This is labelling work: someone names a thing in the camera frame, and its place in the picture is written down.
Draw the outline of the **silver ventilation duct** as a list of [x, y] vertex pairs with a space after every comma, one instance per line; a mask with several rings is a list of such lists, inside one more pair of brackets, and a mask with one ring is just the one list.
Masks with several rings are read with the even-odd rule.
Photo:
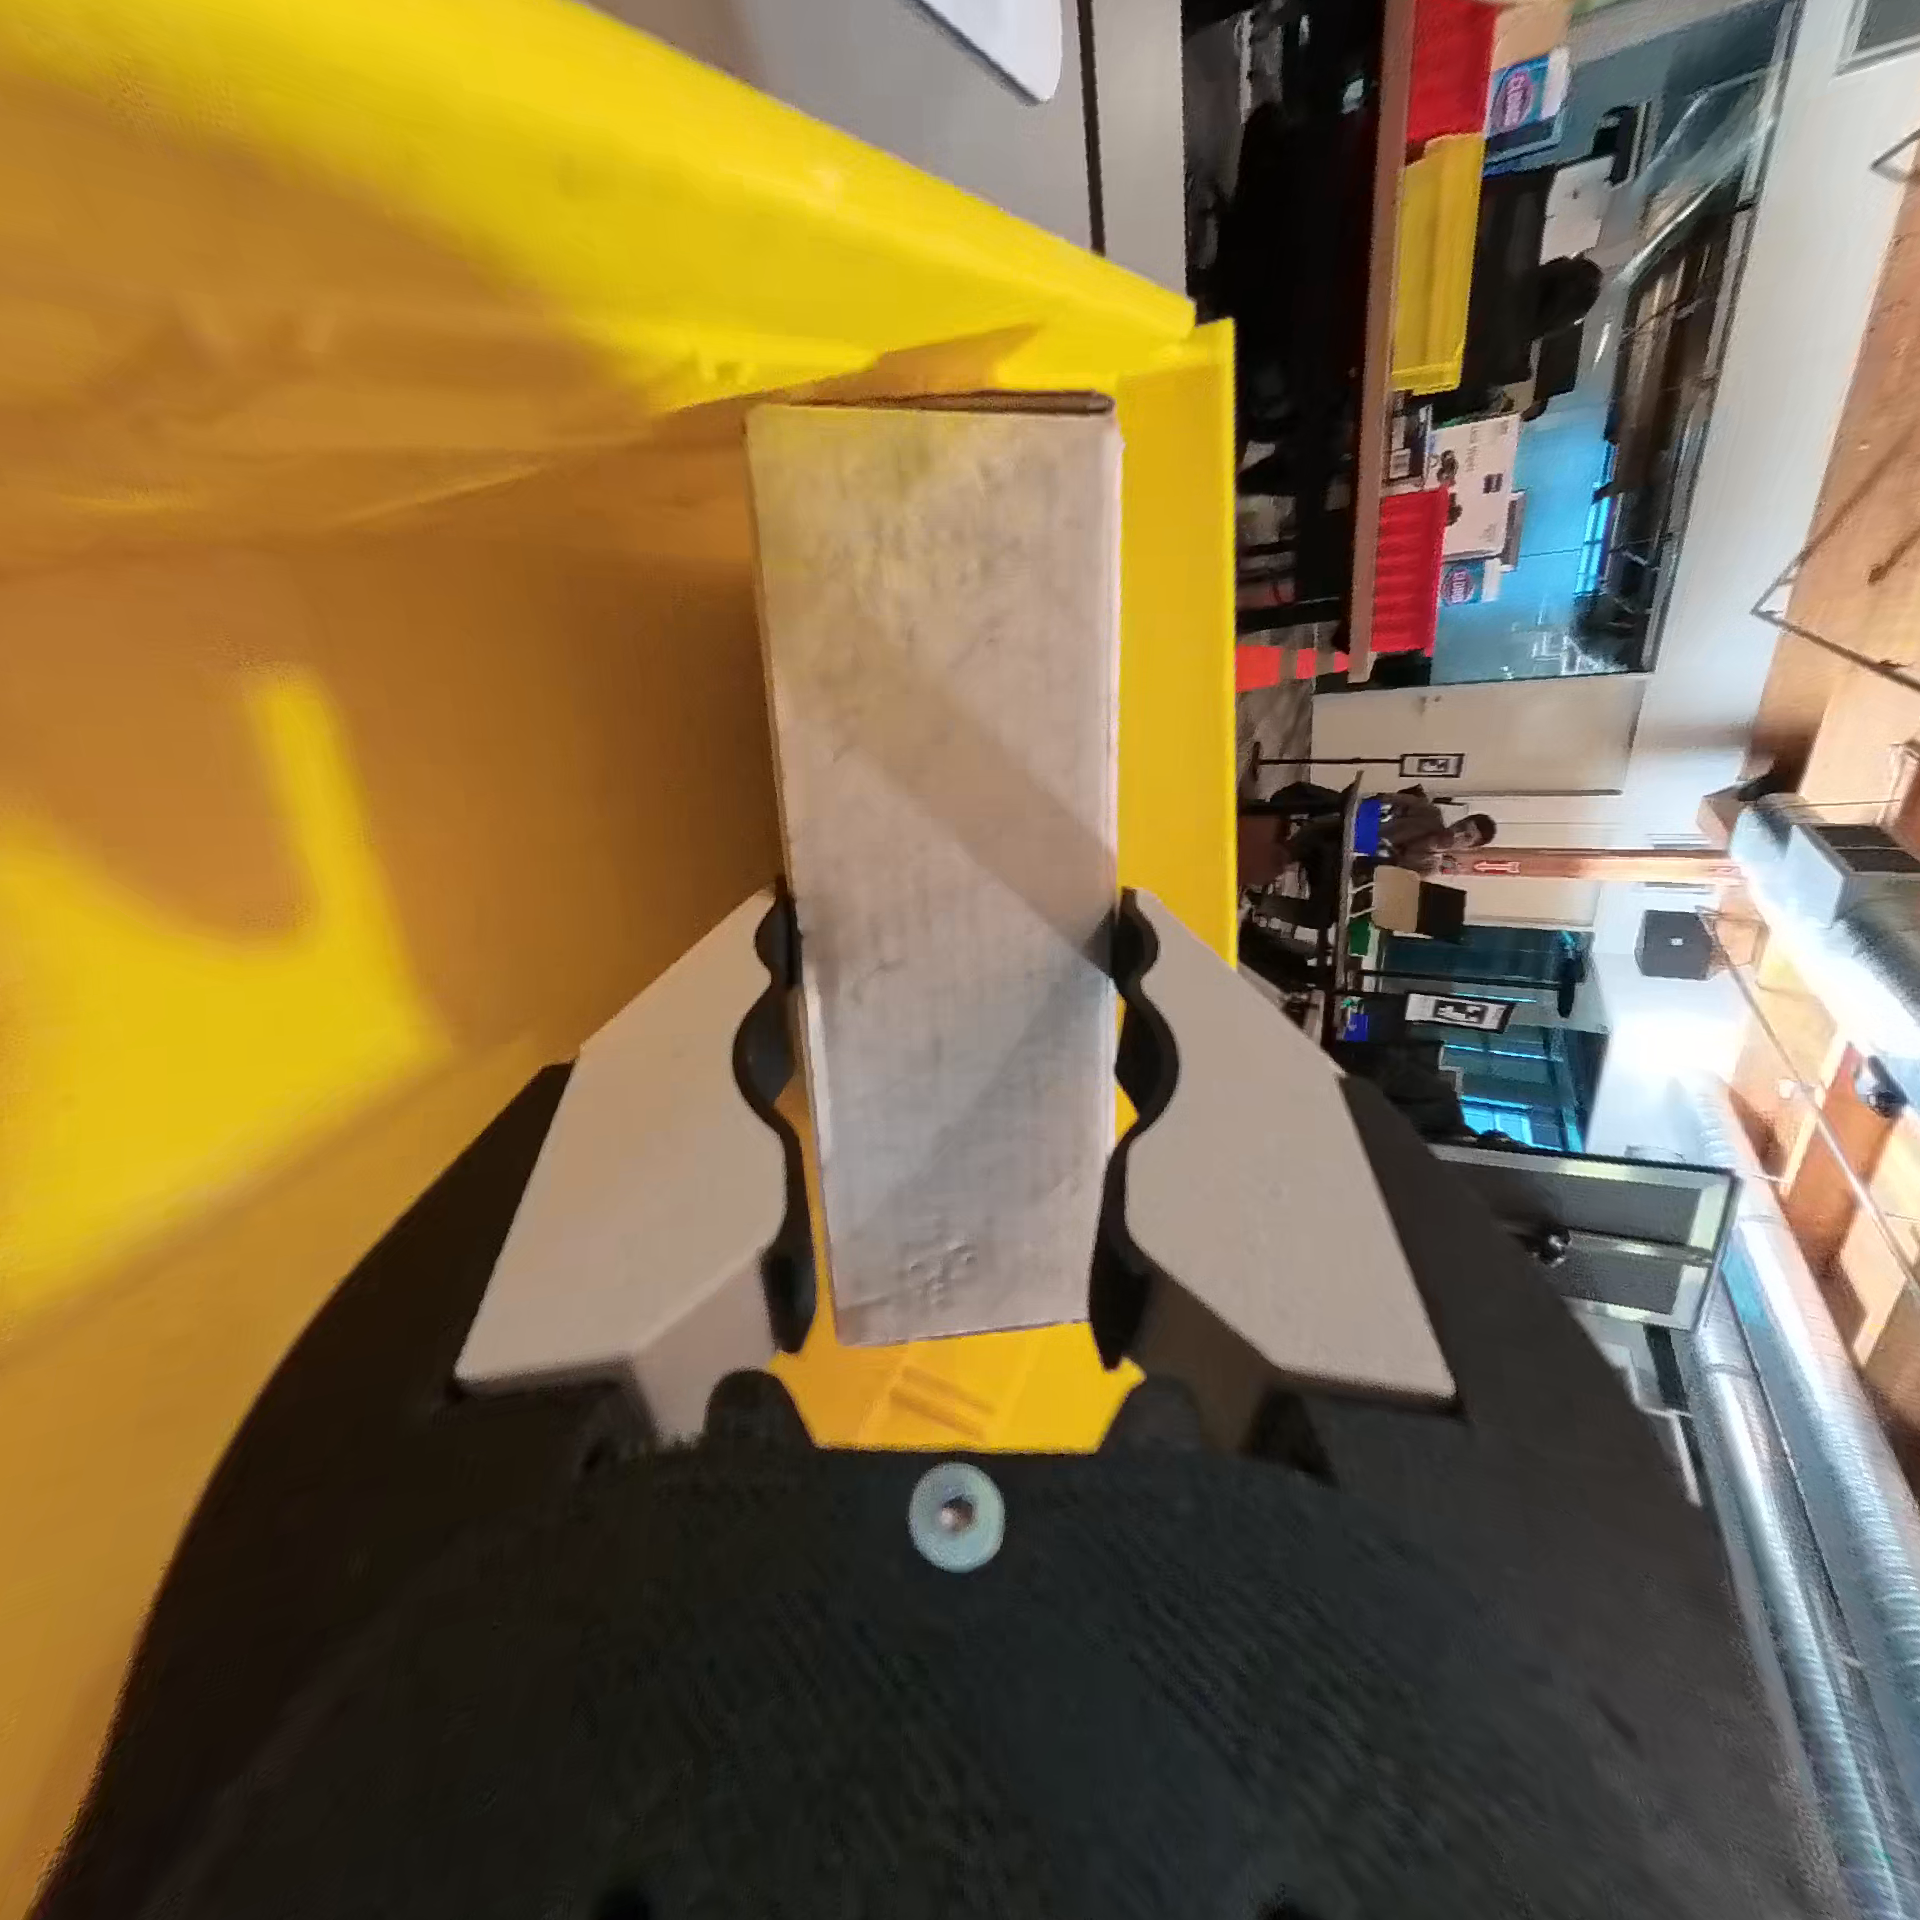
[[1916, 1051], [1916, 854], [1879, 826], [1844, 823], [1796, 795], [1753, 800], [1734, 853], [1804, 979], [1881, 1048]]
[[1684, 1372], [1713, 1511], [1851, 1916], [1919, 1916], [1916, 1501], [1726, 1085], [1678, 1096], [1735, 1176]]

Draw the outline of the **white cardboard mailer box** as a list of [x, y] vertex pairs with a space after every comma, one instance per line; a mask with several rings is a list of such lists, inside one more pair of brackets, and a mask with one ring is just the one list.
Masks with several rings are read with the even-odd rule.
[[1119, 420], [766, 405], [748, 459], [838, 1332], [1078, 1322], [1119, 1131]]

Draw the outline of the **yellow plastic bin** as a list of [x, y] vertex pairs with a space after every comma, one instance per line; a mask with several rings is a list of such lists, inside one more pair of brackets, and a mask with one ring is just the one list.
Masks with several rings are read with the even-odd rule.
[[6, 1470], [212, 1455], [772, 877], [745, 412], [1090, 388], [1121, 871], [1232, 924], [1190, 301], [583, 4], [6, 4]]

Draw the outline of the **wooden shelf board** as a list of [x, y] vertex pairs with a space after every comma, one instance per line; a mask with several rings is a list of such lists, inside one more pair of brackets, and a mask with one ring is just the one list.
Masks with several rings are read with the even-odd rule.
[[1416, 3], [1383, 3], [1382, 86], [1364, 287], [1360, 406], [1356, 413], [1354, 552], [1347, 618], [1348, 684], [1364, 685], [1377, 664], [1378, 522], [1385, 498], [1385, 445], [1394, 413], [1394, 324], [1400, 300], [1401, 191], [1408, 156]]

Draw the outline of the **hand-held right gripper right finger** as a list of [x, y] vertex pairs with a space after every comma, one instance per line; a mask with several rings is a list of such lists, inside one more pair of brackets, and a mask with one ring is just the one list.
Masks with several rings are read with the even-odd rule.
[[1446, 1358], [1347, 1080], [1164, 901], [1111, 930], [1116, 1076], [1088, 1323], [1198, 1438], [1247, 1454], [1315, 1399], [1452, 1410]]

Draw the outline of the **red plastic bin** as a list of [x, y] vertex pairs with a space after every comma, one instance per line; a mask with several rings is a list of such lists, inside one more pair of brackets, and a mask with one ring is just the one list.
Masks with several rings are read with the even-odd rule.
[[1382, 498], [1371, 603], [1374, 655], [1426, 655], [1436, 638], [1452, 487]]
[[1499, 4], [1416, 3], [1406, 142], [1425, 148], [1439, 136], [1483, 132]]

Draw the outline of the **grey desk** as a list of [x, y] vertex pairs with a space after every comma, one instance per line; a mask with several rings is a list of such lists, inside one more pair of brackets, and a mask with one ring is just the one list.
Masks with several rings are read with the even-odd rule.
[[764, 4], [768, 82], [804, 112], [1180, 294], [1180, 4], [1066, 3], [1064, 82], [1046, 104], [1020, 98], [915, 4]]

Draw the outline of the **yellow storage bin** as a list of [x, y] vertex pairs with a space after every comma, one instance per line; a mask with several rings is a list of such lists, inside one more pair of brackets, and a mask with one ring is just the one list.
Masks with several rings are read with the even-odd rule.
[[1466, 363], [1483, 134], [1440, 134], [1401, 171], [1392, 386], [1450, 394]]

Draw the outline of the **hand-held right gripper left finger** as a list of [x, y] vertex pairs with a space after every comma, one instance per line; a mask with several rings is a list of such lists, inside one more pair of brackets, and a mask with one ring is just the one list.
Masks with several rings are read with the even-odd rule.
[[819, 1280], [794, 910], [766, 886], [587, 1037], [456, 1362], [481, 1397], [612, 1386], [659, 1444], [804, 1344]]

